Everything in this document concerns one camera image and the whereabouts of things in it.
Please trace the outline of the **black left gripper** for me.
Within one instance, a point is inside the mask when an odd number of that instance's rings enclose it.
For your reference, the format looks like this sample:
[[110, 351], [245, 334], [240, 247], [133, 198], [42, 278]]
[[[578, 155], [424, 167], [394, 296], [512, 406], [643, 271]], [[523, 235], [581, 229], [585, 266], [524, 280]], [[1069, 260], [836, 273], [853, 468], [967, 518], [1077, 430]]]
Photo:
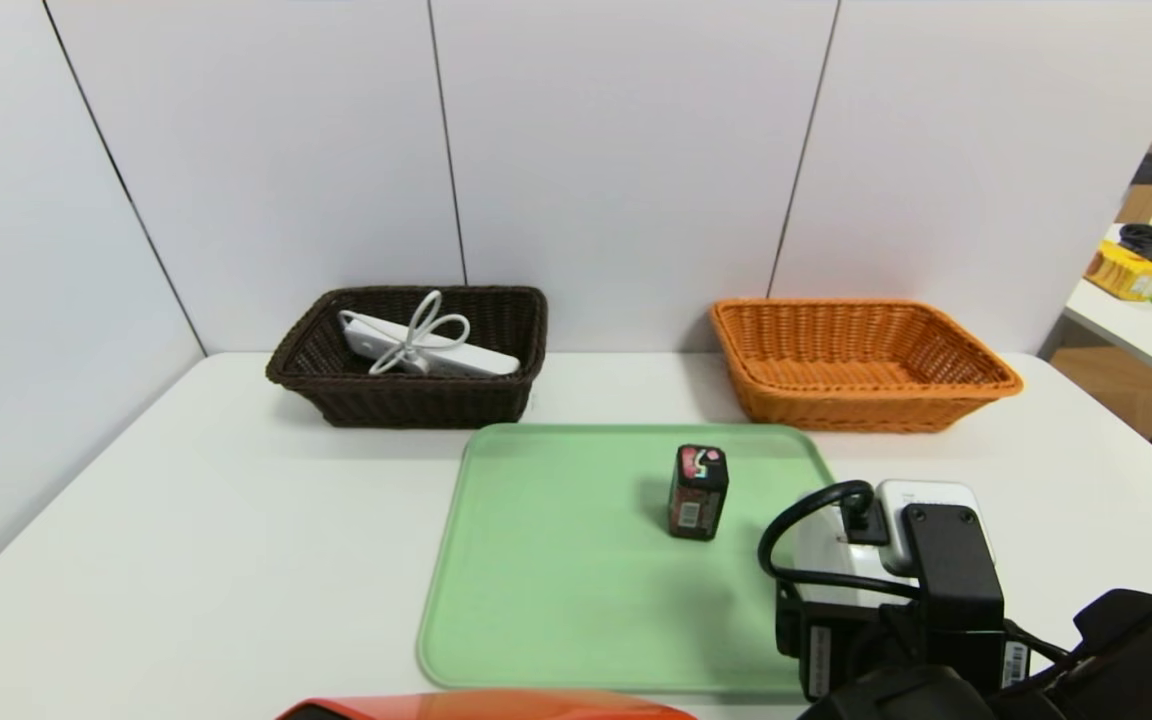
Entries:
[[861, 606], [810, 600], [799, 585], [778, 582], [774, 609], [778, 651], [797, 661], [809, 700], [823, 700], [874, 670], [950, 667], [983, 696], [1030, 675], [1030, 647], [998, 598], [943, 600], [916, 591]]

